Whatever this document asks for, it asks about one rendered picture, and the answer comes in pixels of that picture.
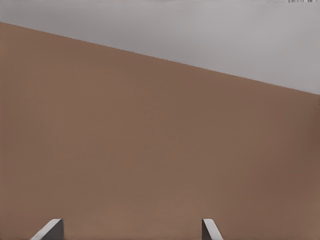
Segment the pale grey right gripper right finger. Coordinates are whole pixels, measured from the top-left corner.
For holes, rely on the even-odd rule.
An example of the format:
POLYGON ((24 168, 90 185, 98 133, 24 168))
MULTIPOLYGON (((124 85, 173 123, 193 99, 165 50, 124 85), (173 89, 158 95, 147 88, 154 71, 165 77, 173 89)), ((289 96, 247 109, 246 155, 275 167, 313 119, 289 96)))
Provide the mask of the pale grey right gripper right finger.
POLYGON ((223 240, 218 227, 211 218, 204 218, 201 221, 201 240, 223 240))

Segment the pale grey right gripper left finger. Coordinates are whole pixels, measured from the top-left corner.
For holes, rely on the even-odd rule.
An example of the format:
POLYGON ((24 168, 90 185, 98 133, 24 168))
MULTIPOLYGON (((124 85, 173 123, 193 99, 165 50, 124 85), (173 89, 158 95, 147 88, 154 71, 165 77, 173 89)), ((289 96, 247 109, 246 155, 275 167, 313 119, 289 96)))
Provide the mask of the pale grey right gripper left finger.
POLYGON ((64 220, 51 219, 30 240, 64 240, 64 220))

